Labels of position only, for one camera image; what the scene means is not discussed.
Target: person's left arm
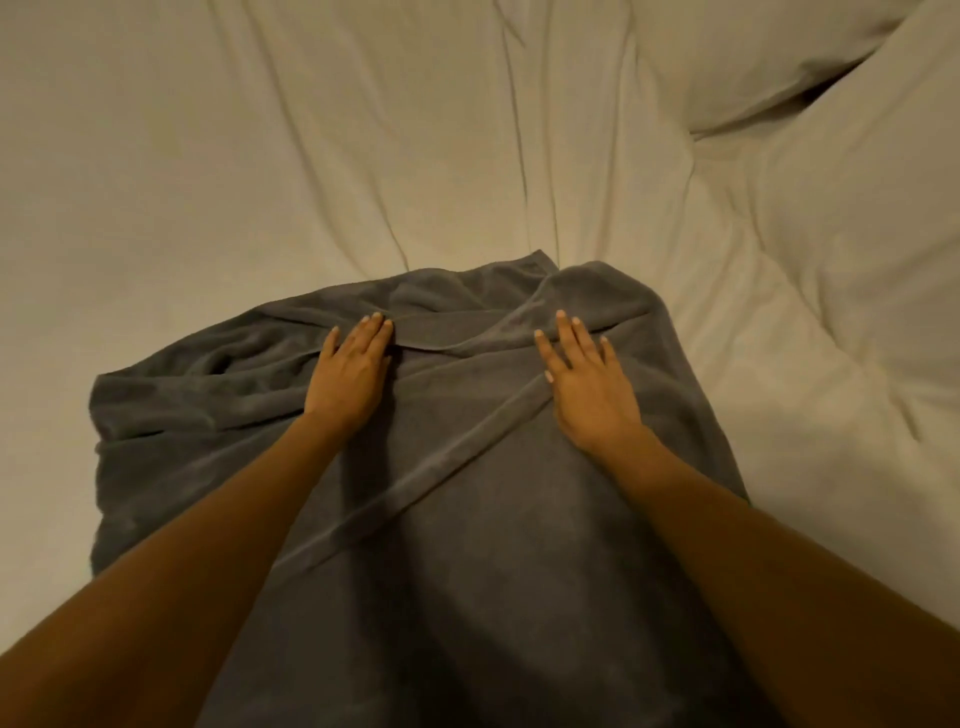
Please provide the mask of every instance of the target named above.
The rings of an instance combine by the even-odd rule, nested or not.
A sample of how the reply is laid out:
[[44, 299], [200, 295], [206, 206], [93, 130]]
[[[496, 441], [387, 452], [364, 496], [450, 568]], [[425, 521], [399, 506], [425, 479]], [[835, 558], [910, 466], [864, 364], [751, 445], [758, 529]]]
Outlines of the person's left arm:
[[324, 342], [303, 415], [0, 656], [0, 726], [192, 725], [294, 518], [379, 404], [380, 314]]

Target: forearm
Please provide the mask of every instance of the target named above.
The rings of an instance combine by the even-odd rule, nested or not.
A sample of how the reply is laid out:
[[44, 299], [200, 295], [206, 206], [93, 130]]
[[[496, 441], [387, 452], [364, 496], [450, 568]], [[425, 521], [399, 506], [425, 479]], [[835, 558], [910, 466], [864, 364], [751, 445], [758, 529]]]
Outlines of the forearm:
[[60, 607], [0, 658], [0, 725], [189, 723], [339, 447], [294, 422]]
[[696, 473], [652, 435], [635, 436], [607, 465], [792, 722], [956, 719], [960, 638], [947, 625]]

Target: person's right arm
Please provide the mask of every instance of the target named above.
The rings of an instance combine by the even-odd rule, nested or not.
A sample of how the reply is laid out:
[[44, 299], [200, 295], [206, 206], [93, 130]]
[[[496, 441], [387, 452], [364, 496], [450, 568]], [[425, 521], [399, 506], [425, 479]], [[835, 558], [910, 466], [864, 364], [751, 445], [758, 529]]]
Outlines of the person's right arm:
[[797, 726], [960, 725], [960, 633], [686, 465], [644, 426], [613, 348], [538, 331], [564, 433], [605, 468]]

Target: bare skin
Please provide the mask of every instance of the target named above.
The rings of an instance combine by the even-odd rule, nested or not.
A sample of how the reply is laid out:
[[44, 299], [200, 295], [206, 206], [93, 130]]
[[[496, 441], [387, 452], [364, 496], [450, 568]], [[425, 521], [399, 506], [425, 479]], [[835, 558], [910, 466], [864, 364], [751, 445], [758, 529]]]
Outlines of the bare skin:
[[338, 349], [334, 329], [271, 448], [0, 657], [0, 726], [193, 725], [294, 518], [379, 404], [392, 334], [375, 314]]
[[960, 725], [960, 633], [697, 473], [644, 426], [610, 342], [535, 340], [557, 421], [640, 509], [795, 726]]

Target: hand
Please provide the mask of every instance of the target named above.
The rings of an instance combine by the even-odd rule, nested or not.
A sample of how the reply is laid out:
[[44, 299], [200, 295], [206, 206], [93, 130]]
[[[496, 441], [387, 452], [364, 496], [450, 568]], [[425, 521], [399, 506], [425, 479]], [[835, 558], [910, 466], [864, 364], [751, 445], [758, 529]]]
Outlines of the hand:
[[352, 437], [380, 404], [391, 360], [383, 352], [393, 334], [394, 323], [377, 312], [364, 317], [338, 349], [340, 329], [334, 327], [310, 378], [304, 418], [339, 442]]
[[600, 339], [601, 357], [580, 319], [571, 324], [565, 313], [557, 311], [557, 329], [569, 366], [542, 331], [534, 334], [546, 364], [547, 381], [553, 387], [557, 422], [574, 445], [604, 462], [613, 449], [649, 430], [640, 419], [634, 388], [607, 337]]

